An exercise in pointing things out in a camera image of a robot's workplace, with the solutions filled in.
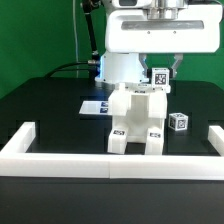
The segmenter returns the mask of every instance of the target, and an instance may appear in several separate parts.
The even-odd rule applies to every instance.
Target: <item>white border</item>
[[[224,157],[25,153],[34,138],[25,122],[0,152],[0,176],[224,180]]]

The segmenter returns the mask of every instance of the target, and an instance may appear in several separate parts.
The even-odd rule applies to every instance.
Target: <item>black surface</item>
[[[224,91],[205,82],[172,82],[168,113],[189,129],[165,128],[165,154],[217,156],[208,125],[224,127]],[[110,117],[80,116],[83,100],[110,91],[88,80],[31,79],[0,100],[3,147],[24,121],[36,121],[30,152],[106,153]],[[126,153],[142,153],[129,144]],[[0,177],[0,223],[224,223],[224,182]]]

